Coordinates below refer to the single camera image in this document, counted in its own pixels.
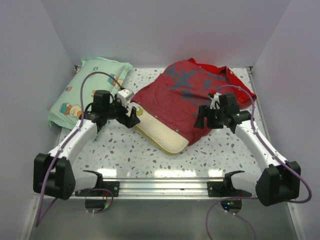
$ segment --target yellow pillow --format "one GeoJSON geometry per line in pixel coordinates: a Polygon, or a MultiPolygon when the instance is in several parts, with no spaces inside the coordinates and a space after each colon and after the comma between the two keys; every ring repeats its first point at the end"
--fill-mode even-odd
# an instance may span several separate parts
{"type": "Polygon", "coordinates": [[[136,107],[136,115],[140,119],[140,123],[134,128],[163,152],[174,155],[188,146],[186,138],[150,115],[139,104],[131,102],[129,108],[131,107],[136,107]]]}

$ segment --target pillow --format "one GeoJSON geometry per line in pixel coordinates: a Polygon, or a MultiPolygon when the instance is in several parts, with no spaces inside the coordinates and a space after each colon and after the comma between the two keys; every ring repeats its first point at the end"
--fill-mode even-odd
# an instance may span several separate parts
{"type": "MultiPolygon", "coordinates": [[[[130,63],[109,60],[103,57],[82,58],[81,61],[81,70],[73,77],[59,99],[50,109],[48,116],[50,126],[52,126],[52,124],[56,124],[67,129],[74,128],[79,116],[81,115],[81,84],[88,74],[97,71],[104,72],[112,75],[120,84],[122,84],[128,72],[133,67],[130,63]]],[[[119,90],[119,86],[112,80],[112,78],[106,75],[92,75],[85,82],[83,87],[84,107],[89,103],[92,103],[93,95],[96,90],[107,90],[114,95],[119,90]]]]}
{"type": "Polygon", "coordinates": [[[166,154],[178,154],[189,145],[186,138],[164,125],[139,104],[131,102],[129,107],[136,107],[136,115],[140,120],[134,128],[166,154]]]}

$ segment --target green pillowcase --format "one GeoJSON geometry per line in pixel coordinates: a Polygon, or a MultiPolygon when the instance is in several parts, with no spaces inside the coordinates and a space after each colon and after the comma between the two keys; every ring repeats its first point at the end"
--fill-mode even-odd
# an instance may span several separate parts
{"type": "MultiPolygon", "coordinates": [[[[81,70],[73,77],[59,99],[49,112],[49,124],[73,129],[81,115],[80,88],[85,77],[92,72],[105,72],[112,75],[121,85],[128,72],[132,69],[130,63],[109,60],[103,57],[82,58],[81,70]]],[[[107,90],[116,94],[119,86],[108,76],[94,74],[86,80],[83,86],[83,104],[86,107],[93,101],[96,90],[107,90]]]]}

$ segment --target fabric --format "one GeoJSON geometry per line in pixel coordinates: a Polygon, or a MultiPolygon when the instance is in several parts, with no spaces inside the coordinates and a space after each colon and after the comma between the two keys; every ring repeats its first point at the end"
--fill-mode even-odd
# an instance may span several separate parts
{"type": "MultiPolygon", "coordinates": [[[[211,131],[194,127],[199,106],[210,105],[208,93],[229,84],[242,87],[257,99],[228,67],[198,64],[191,58],[168,66],[153,83],[138,91],[132,101],[186,138],[190,146],[211,131]]],[[[241,109],[251,104],[250,98],[236,88],[225,87],[218,92],[235,94],[241,109]]]]}
{"type": "MultiPolygon", "coordinates": [[[[51,126],[52,124],[56,124],[67,129],[74,128],[81,115],[81,84],[88,74],[97,71],[104,72],[112,75],[122,84],[133,67],[130,63],[118,62],[102,57],[82,58],[81,61],[81,70],[76,73],[49,111],[48,120],[51,126]]],[[[113,79],[106,75],[92,75],[83,87],[84,107],[93,101],[96,90],[107,90],[114,95],[119,88],[113,79]]]]}

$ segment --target terrazzo surface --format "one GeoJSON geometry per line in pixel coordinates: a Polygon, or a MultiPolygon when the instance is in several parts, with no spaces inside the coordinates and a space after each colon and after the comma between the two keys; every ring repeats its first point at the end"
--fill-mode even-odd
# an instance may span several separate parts
{"type": "MultiPolygon", "coordinates": [[[[134,68],[123,86],[137,92],[163,71],[164,68],[134,68]]],[[[245,68],[233,68],[232,71],[253,91],[245,68]]],[[[255,106],[255,121],[264,133],[257,104],[255,106]]],[[[63,128],[59,142],[69,132],[63,128]]],[[[96,139],[83,148],[72,167],[100,172],[104,178],[141,179],[222,177],[236,170],[260,172],[254,156],[228,128],[212,130],[183,152],[167,155],[135,130],[127,129],[115,120],[108,121],[96,139]]]]}

